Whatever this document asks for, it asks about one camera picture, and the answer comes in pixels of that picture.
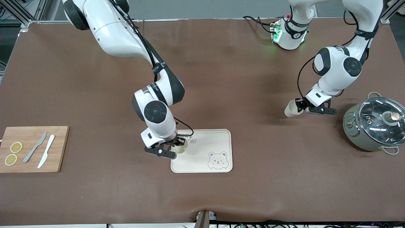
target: pot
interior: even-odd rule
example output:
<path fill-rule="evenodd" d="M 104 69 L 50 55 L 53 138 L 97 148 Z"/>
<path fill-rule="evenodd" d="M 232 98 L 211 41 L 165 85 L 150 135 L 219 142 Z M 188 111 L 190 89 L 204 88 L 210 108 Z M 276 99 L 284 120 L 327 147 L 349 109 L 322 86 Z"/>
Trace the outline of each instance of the pot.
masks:
<path fill-rule="evenodd" d="M 405 143 L 405 108 L 398 102 L 371 92 L 367 99 L 351 107 L 343 118 L 346 136 L 367 151 L 396 155 Z"/>

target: wooden cutting board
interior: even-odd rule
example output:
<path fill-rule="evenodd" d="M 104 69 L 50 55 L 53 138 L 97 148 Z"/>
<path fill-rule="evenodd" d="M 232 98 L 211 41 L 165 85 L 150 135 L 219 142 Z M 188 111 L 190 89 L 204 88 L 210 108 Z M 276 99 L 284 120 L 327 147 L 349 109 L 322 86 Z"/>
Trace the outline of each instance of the wooden cutting board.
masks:
<path fill-rule="evenodd" d="M 47 131 L 47 136 L 44 142 L 38 146 L 30 160 L 24 163 L 23 160 L 25 156 L 32 150 L 35 144 L 37 144 L 45 131 Z M 68 126 L 7 127 L 0 146 L 0 173 L 59 172 L 68 133 Z M 38 169 L 37 166 L 44 154 L 50 135 L 55 135 L 55 139 L 49 148 L 47 160 L 41 168 Z M 10 146 L 14 142 L 21 142 L 23 148 L 20 152 L 16 153 L 18 156 L 17 162 L 12 166 L 7 166 L 4 161 L 7 155 L 12 154 Z"/>

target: bear face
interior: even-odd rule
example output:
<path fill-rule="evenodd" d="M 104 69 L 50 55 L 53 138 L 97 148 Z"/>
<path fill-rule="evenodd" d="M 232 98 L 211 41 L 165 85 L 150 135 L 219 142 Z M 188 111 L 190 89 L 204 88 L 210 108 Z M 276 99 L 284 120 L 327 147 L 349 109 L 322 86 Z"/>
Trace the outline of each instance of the bear face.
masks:
<path fill-rule="evenodd" d="M 210 152 L 208 154 L 209 156 L 208 167 L 211 170 L 226 170 L 226 168 L 229 166 L 228 159 L 226 158 L 227 155 L 228 154 L 225 151 L 219 154 Z"/>

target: brown tabletop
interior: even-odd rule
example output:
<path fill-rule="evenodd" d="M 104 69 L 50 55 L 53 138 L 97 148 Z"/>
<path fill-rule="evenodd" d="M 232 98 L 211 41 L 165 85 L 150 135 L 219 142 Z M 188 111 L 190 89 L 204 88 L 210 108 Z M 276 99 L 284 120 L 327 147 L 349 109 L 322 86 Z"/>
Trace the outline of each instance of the brown tabletop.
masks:
<path fill-rule="evenodd" d="M 405 104 L 390 27 L 380 26 L 362 75 L 333 99 L 338 115 L 286 119 L 301 66 L 354 32 L 341 18 L 315 19 L 310 29 L 299 49 L 285 51 L 245 20 L 145 23 L 141 32 L 186 88 L 173 114 L 232 133 L 231 172 L 175 174 L 168 159 L 143 151 L 146 124 L 131 105 L 153 80 L 149 63 L 112 57 L 70 24 L 32 24 L 0 86 L 0 132 L 66 125 L 70 133 L 60 173 L 0 175 L 0 224 L 189 222 L 204 209 L 233 221 L 405 220 L 405 151 L 360 151 L 341 126 L 368 92 Z M 318 79 L 308 66 L 302 90 Z"/>

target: knife blade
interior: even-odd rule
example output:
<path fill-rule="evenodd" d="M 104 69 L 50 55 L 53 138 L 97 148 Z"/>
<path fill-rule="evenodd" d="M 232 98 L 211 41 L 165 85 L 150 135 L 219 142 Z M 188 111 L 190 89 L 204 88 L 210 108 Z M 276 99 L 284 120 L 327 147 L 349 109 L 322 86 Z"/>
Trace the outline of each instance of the knife blade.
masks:
<path fill-rule="evenodd" d="M 32 150 L 27 154 L 27 156 L 24 158 L 23 162 L 28 162 L 32 156 L 32 154 L 34 153 L 34 151 L 36 150 L 36 148 L 38 146 L 40 146 L 44 140 L 45 137 L 47 136 L 47 132 L 44 132 L 44 134 L 41 136 L 41 138 L 39 139 L 39 141 L 36 143 L 36 145 L 34 146 L 34 148 L 32 148 Z"/>
<path fill-rule="evenodd" d="M 52 144 L 54 138 L 55 138 L 55 135 L 51 135 L 51 136 L 49 137 L 48 144 L 47 144 L 47 147 L 46 147 L 46 149 L 45 149 L 44 155 L 42 155 L 41 161 L 40 161 L 39 164 L 38 164 L 38 167 L 37 167 L 38 169 L 41 168 L 41 166 L 42 166 L 42 165 L 45 163 L 45 161 L 47 160 L 47 158 L 48 158 L 48 150 L 49 150 L 49 148 L 51 147 L 51 144 Z"/>

